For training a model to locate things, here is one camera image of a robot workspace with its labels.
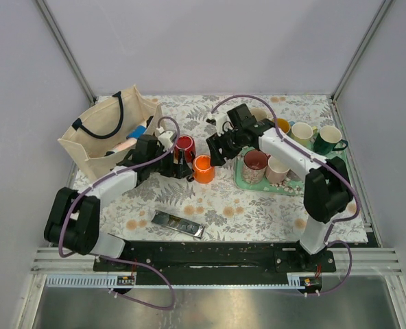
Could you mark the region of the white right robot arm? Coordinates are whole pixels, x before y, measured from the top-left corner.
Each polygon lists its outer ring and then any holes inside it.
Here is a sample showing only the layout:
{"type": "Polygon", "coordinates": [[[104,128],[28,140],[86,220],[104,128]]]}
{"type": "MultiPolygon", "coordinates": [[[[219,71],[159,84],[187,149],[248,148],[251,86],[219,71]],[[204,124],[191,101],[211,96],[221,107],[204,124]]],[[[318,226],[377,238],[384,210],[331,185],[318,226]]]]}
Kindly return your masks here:
{"type": "Polygon", "coordinates": [[[303,250],[296,253],[297,266],[311,271],[320,264],[321,252],[328,243],[332,227],[355,197],[346,163],[339,157],[325,158],[282,133],[273,121],[257,121],[247,105],[241,104],[226,114],[207,116],[216,127],[208,137],[211,166],[220,167],[235,158],[245,147],[271,155],[304,182],[304,208],[309,218],[299,240],[303,250]]]}

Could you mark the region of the blue butterfly mug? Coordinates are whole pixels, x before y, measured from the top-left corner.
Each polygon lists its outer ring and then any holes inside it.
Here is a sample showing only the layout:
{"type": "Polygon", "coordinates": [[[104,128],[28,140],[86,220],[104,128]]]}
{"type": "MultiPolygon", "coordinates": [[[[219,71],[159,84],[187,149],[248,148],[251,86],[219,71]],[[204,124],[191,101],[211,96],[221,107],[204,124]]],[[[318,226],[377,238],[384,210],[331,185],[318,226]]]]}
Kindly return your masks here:
{"type": "Polygon", "coordinates": [[[277,118],[275,123],[278,125],[278,128],[283,131],[284,134],[289,135],[291,132],[291,127],[294,124],[293,121],[287,121],[282,118],[277,118]]]}

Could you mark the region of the lime green mug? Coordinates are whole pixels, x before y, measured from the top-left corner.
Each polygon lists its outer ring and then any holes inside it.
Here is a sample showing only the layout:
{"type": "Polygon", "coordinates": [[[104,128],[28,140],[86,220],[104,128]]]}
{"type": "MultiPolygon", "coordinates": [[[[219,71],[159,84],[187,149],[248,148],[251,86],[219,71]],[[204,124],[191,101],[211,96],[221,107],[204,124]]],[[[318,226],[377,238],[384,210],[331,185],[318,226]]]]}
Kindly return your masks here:
{"type": "Polygon", "coordinates": [[[307,149],[311,148],[311,140],[317,132],[316,126],[310,126],[307,123],[297,122],[291,126],[290,137],[297,143],[303,145],[307,149]]]}

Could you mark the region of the pink round mug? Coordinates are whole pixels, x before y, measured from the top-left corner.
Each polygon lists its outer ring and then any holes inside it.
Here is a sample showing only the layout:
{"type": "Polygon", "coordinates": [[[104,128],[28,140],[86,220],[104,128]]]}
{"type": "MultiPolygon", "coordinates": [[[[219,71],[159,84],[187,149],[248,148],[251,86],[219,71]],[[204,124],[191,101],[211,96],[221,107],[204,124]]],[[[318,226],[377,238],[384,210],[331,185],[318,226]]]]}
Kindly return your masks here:
{"type": "Polygon", "coordinates": [[[242,179],[248,184],[261,182],[268,166],[269,157],[266,153],[256,149],[248,151],[243,157],[242,179]]]}

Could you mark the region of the beige floral mug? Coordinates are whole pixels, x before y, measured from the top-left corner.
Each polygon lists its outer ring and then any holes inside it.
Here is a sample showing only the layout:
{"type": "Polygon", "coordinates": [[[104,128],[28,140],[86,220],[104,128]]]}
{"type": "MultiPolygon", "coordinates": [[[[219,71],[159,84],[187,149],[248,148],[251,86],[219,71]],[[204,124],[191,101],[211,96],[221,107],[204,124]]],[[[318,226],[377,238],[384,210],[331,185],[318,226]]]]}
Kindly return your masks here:
{"type": "Polygon", "coordinates": [[[267,112],[262,108],[252,108],[250,112],[257,121],[262,121],[267,118],[267,112]]]}

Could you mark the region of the red mug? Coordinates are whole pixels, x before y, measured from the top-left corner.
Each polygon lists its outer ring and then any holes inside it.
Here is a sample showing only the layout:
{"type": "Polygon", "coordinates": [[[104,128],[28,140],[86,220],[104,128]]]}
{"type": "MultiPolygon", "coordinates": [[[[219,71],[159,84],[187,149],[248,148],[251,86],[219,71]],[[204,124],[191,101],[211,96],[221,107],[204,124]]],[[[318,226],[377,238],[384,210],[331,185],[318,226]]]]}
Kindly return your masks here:
{"type": "Polygon", "coordinates": [[[194,139],[186,134],[180,135],[174,149],[175,159],[179,159],[180,150],[184,151],[184,157],[187,163],[192,163],[196,156],[196,147],[194,139]]]}

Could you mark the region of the pink octagonal mug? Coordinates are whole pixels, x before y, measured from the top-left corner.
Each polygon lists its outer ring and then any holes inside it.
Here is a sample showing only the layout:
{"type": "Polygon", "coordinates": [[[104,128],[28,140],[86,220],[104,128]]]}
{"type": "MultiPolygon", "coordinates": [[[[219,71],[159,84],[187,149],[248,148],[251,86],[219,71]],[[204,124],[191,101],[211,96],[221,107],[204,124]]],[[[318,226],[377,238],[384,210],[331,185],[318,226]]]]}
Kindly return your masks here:
{"type": "Polygon", "coordinates": [[[265,177],[270,184],[281,183],[289,173],[289,167],[279,161],[277,158],[270,156],[267,162],[265,177]]]}

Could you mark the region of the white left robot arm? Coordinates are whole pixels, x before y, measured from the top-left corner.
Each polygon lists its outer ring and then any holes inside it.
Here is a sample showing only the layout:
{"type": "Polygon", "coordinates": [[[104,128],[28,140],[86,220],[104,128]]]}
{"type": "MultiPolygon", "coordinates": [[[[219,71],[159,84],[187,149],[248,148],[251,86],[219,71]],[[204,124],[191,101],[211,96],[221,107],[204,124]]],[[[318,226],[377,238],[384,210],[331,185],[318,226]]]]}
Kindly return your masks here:
{"type": "Polygon", "coordinates": [[[144,134],[110,173],[84,190],[61,188],[45,226],[45,240],[58,246],[62,258],[92,254],[108,257],[108,262],[118,271],[129,268],[132,254],[124,249],[125,241],[99,229],[101,211],[153,173],[167,178],[191,179],[192,166],[187,163],[183,151],[175,155],[175,142],[174,136],[166,132],[159,137],[144,134]]]}

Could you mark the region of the dark green mug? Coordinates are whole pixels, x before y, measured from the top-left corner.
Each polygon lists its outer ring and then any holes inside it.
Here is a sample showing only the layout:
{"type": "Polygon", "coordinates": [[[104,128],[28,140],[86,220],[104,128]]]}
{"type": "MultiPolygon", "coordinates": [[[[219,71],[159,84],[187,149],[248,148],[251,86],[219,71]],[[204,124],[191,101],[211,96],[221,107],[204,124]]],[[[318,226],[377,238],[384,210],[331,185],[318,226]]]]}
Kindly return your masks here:
{"type": "Polygon", "coordinates": [[[348,141],[342,138],[341,131],[331,125],[322,127],[313,143],[313,151],[323,156],[331,151],[344,151],[347,147],[348,141]]]}

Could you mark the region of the orange mug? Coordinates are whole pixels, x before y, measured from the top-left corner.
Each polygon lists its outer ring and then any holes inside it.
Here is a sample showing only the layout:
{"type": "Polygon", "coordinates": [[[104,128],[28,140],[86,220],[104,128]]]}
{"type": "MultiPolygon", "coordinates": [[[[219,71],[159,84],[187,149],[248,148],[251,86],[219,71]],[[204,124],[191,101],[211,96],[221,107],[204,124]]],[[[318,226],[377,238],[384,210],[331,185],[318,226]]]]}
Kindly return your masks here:
{"type": "Polygon", "coordinates": [[[211,157],[206,154],[193,160],[193,179],[200,184],[208,184],[215,178],[215,168],[211,166],[211,157]]]}

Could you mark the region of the lavender mug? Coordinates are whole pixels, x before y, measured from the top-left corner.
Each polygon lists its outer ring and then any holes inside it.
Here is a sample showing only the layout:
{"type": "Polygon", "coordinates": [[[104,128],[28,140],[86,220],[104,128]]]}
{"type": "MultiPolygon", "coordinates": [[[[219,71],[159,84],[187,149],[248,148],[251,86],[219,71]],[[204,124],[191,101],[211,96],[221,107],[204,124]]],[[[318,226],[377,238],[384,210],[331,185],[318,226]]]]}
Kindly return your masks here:
{"type": "Polygon", "coordinates": [[[302,181],[302,178],[300,178],[294,171],[289,170],[288,174],[287,174],[287,179],[290,179],[291,181],[294,182],[300,182],[302,181]]]}

